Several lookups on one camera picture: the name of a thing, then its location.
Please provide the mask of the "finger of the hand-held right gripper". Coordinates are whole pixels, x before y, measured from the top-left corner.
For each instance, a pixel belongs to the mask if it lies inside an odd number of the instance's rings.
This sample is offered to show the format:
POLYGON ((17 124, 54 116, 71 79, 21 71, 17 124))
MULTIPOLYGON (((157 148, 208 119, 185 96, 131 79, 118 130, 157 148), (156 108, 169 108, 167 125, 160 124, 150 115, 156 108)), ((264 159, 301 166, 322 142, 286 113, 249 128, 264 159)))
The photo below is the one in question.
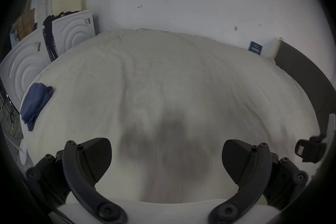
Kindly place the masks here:
POLYGON ((300 139, 295 145, 295 154, 303 163, 318 163, 324 157, 327 144, 326 135, 312 136, 308 140, 300 139))

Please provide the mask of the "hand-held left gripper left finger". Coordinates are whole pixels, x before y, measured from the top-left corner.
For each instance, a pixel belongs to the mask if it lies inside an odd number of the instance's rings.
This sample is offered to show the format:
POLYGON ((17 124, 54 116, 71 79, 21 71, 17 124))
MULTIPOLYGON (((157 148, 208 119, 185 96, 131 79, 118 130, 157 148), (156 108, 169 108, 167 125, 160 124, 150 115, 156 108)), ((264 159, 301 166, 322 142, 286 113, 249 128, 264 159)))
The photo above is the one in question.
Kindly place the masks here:
POLYGON ((26 171, 26 184, 38 203, 48 213, 55 213, 66 223, 75 223, 58 207, 73 193, 80 205, 104 224, 126 224, 122 207, 102 196, 95 184, 111 164, 112 149, 107 138, 94 138, 76 144, 69 140, 56 156, 46 154, 26 171))

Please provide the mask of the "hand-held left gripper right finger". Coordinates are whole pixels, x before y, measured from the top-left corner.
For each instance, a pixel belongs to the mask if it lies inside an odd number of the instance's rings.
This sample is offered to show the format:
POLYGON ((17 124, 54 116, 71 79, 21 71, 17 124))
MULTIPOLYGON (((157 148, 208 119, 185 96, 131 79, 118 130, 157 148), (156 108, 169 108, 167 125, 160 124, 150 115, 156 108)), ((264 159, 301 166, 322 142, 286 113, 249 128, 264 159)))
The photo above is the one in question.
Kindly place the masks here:
POLYGON ((250 145, 229 139, 224 143, 221 158, 238 191, 209 213, 209 224, 236 222, 261 196, 267 205, 281 211, 302 192, 309 179, 289 158, 279 159, 265 142, 250 145))

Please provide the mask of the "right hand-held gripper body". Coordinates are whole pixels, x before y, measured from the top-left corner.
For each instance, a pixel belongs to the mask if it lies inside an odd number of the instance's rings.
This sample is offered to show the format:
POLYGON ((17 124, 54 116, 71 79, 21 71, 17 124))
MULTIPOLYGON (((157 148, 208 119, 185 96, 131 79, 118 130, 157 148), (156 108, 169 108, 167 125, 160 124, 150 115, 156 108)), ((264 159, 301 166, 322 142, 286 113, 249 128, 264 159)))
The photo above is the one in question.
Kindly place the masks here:
POLYGON ((327 126, 327 142, 332 142, 336 132, 336 115, 330 114, 327 126))

